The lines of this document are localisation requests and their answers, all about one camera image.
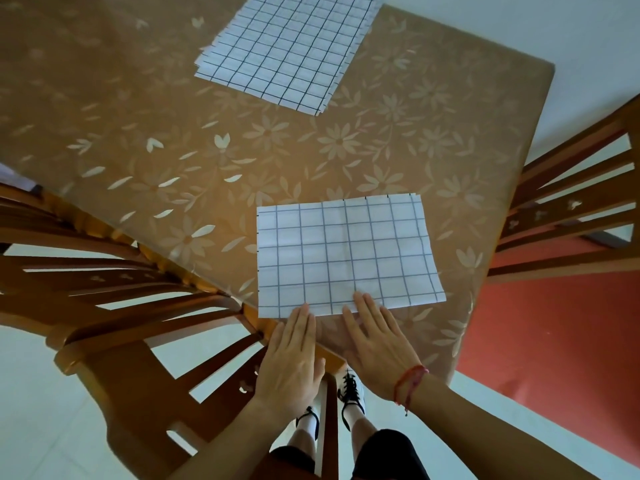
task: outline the red wall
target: red wall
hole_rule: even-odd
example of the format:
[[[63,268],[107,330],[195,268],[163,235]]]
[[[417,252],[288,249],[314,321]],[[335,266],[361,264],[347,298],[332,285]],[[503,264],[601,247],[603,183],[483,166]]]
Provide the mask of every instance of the red wall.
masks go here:
[[[514,252],[597,249],[575,238]],[[485,285],[458,370],[640,467],[640,272]]]

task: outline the grid paper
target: grid paper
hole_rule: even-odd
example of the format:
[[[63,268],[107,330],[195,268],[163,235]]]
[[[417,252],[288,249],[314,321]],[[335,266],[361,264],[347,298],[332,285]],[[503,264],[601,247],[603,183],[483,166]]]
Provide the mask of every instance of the grid paper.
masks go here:
[[[381,4],[247,0],[197,58],[196,76],[317,116]]]
[[[258,315],[355,311],[354,291],[388,308],[445,301],[416,194],[258,207]]]

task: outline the sneaker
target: sneaker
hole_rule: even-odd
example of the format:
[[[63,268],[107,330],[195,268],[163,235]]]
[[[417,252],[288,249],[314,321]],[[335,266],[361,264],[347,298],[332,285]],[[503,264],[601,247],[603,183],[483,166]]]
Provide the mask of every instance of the sneaker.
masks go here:
[[[302,418],[304,418],[305,416],[309,416],[309,414],[311,414],[311,416],[313,416],[314,418],[316,418],[316,441],[318,439],[318,433],[320,432],[320,419],[318,419],[318,413],[316,411],[316,409],[313,406],[307,406],[307,411],[302,414],[302,416],[299,416],[296,418],[296,428],[298,427],[298,423],[300,422],[300,420]]]
[[[353,370],[347,369],[342,376],[342,384],[338,387],[338,399],[344,403],[342,407],[342,422],[348,431],[350,431],[350,428],[347,420],[344,418],[344,409],[349,404],[355,404],[360,408],[362,414],[365,414],[363,389],[364,387],[362,386],[362,382],[360,382],[360,378]]]

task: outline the person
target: person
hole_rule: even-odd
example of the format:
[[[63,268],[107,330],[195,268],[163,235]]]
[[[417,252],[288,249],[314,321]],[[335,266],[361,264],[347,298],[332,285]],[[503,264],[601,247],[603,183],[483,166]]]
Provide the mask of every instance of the person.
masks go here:
[[[398,431],[377,430],[366,418],[363,387],[396,400],[420,418],[480,480],[594,480],[560,453],[470,403],[425,373],[396,319],[368,294],[353,296],[364,330],[345,306],[343,318],[355,350],[341,377],[342,420],[351,432],[354,479],[425,480],[429,476],[411,441]],[[313,473],[317,412],[311,403],[324,375],[314,360],[316,318],[308,305],[279,323],[260,366],[254,396],[211,443],[176,470],[171,480],[248,479],[284,428],[296,420],[289,444],[271,452]],[[415,380],[403,380],[416,371]]]

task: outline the right hand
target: right hand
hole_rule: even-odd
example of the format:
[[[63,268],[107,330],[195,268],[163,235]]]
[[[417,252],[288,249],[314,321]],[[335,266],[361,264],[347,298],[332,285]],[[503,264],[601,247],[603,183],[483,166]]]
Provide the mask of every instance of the right hand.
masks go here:
[[[356,291],[353,300],[367,335],[347,306],[343,307],[342,316],[356,346],[355,351],[345,352],[345,359],[370,391],[392,401],[397,380],[411,367],[421,365],[420,359],[388,309],[379,308],[368,293]]]

